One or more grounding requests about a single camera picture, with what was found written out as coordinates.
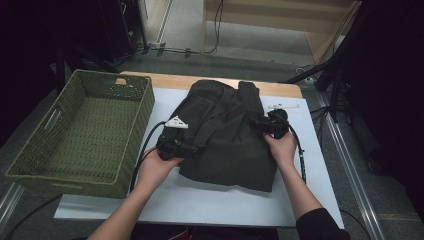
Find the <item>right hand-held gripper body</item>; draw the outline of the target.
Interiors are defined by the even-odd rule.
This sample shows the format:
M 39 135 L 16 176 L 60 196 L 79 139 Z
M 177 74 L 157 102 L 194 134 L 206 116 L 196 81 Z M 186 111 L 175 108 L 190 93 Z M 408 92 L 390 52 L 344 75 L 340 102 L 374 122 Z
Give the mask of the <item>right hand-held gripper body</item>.
M 273 109 L 267 113 L 265 133 L 271 134 L 275 139 L 281 139 L 286 133 L 290 132 L 297 136 L 295 129 L 288 121 L 288 113 L 284 109 Z

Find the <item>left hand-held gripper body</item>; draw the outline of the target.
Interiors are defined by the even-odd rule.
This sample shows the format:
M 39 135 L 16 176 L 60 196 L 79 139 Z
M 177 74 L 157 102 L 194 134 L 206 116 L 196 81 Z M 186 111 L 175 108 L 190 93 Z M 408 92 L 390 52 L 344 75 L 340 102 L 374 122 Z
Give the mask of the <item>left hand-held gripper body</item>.
M 156 144 L 159 149 L 159 156 L 163 160 L 171 158 L 188 158 L 192 153 L 192 148 L 188 144 L 185 134 L 189 125 L 174 116 L 164 124 L 164 129 Z

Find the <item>dark pleated skirt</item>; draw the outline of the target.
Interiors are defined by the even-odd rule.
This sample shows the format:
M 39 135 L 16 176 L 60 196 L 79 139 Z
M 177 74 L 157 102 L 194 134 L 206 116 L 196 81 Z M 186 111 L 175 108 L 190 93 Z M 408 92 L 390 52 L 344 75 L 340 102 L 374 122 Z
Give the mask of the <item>dark pleated skirt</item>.
M 233 88 L 199 80 L 171 114 L 189 125 L 185 134 L 198 156 L 182 158 L 180 174 L 194 181 L 270 192 L 276 172 L 269 145 L 254 120 L 264 110 L 259 89 L 251 82 Z

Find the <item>green woven basket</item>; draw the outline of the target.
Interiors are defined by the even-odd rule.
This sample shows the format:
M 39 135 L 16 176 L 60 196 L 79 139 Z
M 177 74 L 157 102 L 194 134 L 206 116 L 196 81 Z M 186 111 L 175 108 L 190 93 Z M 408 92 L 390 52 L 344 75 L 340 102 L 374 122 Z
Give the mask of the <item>green woven basket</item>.
M 148 76 L 75 71 L 5 178 L 34 192 L 125 197 L 154 103 Z

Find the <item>person's right hand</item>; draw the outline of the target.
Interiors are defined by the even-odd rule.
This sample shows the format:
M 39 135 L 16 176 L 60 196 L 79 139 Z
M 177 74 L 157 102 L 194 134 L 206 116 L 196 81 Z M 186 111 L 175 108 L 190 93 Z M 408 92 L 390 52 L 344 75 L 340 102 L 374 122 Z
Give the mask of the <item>person's right hand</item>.
M 294 168 L 294 155 L 297 142 L 294 136 L 288 132 L 280 139 L 273 138 L 270 134 L 265 134 L 264 138 L 269 144 L 273 158 L 280 170 Z

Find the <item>person's left hand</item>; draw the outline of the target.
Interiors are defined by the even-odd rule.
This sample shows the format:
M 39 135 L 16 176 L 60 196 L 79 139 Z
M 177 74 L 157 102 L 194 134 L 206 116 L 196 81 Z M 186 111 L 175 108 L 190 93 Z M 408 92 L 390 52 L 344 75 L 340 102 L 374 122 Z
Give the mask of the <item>person's left hand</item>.
M 135 189 L 154 192 L 165 181 L 171 170 L 182 161 L 182 158 L 163 160 L 156 148 L 149 149 L 143 155 Z

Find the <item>black tripod stand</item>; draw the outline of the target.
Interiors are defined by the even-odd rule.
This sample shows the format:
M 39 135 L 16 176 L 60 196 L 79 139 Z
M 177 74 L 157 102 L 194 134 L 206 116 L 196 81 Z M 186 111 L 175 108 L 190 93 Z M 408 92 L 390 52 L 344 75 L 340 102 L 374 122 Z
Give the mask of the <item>black tripod stand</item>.
M 336 51 L 325 62 L 312 67 L 304 73 L 301 73 L 288 80 L 282 80 L 281 84 L 296 84 L 316 73 L 321 73 L 321 75 L 318 77 L 318 80 L 314 84 L 315 89 L 318 92 L 324 92 L 329 86 L 332 86 L 332 93 L 327 110 L 330 113 L 333 122 L 337 123 L 337 105 L 343 77 L 343 71 L 341 69 L 341 53 L 339 51 Z

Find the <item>white board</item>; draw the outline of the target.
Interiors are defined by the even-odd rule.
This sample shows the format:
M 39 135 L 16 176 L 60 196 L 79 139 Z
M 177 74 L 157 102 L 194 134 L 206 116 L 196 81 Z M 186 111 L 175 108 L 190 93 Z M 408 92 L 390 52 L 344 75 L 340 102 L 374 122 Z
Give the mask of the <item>white board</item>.
M 166 120 L 188 90 L 154 87 L 155 104 L 147 133 Z M 319 147 L 309 108 L 303 98 L 266 96 L 261 93 L 265 112 L 282 105 L 296 131 L 302 149 L 306 183 L 340 228 L 344 223 Z M 63 195 L 55 219 L 103 220 L 122 199 Z M 146 204 L 141 222 L 185 225 L 228 225 L 249 227 L 294 227 L 295 218 L 280 173 L 276 173 L 271 193 L 239 186 L 221 186 L 192 181 L 174 168 Z

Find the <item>light wooden shelf unit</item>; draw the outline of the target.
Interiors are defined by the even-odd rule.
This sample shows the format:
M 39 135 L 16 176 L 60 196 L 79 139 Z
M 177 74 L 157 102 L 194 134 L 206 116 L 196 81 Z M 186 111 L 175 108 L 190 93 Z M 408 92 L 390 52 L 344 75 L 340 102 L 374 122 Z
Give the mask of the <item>light wooden shelf unit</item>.
M 302 31 L 316 63 L 346 35 L 361 0 L 223 0 L 222 22 Z

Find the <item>dark curtain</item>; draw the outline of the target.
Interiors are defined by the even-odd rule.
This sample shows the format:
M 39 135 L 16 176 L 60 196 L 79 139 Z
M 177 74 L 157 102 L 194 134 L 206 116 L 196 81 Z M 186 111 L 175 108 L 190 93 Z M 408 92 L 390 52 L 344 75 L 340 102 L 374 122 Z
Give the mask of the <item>dark curtain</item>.
M 369 156 L 424 222 L 424 0 L 362 0 L 346 40 L 347 98 L 377 142 Z

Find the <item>black cabinet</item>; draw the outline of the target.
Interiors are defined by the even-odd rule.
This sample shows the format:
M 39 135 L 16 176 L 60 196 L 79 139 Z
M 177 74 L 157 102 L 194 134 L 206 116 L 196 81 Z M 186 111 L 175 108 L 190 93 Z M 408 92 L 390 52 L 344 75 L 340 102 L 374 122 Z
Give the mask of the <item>black cabinet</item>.
M 136 51 L 145 42 L 139 0 L 99 0 L 111 59 Z

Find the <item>black metal stand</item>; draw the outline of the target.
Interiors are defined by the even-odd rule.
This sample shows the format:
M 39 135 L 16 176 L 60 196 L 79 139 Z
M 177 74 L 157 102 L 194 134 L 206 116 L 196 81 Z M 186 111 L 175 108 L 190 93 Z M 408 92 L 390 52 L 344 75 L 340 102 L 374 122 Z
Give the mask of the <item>black metal stand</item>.
M 109 65 L 105 60 L 83 48 L 81 45 L 75 42 L 64 42 L 57 47 L 55 53 L 57 93 L 60 93 L 65 86 L 65 66 L 68 66 L 71 72 L 77 69 L 86 69 L 87 65 L 83 62 L 83 58 L 90 60 L 107 72 L 118 72 L 115 67 Z

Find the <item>long metal rail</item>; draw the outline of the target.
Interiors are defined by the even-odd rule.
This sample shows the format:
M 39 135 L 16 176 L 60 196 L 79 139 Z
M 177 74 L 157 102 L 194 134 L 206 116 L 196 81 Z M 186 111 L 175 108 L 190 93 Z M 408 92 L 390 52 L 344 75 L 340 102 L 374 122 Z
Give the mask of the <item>long metal rail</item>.
M 353 158 L 351 157 L 351 154 L 345 143 L 339 124 L 335 123 L 331 116 L 327 117 L 326 123 L 335 143 L 336 149 L 339 153 L 341 163 L 346 172 L 361 217 L 364 221 L 365 228 L 370 235 L 370 239 L 386 240 L 380 222 L 377 218 L 377 214 L 374 211 L 374 207 L 370 201 L 370 198 L 368 197 L 368 194 L 366 193 L 365 187 L 356 170 Z

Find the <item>short metal rail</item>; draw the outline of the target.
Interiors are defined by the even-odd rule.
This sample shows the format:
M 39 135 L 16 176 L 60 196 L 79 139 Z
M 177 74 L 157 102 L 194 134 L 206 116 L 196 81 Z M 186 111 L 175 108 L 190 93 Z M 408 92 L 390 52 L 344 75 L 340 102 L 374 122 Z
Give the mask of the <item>short metal rail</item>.
M 4 231 L 23 192 L 22 186 L 12 183 L 6 194 L 0 199 L 0 234 Z

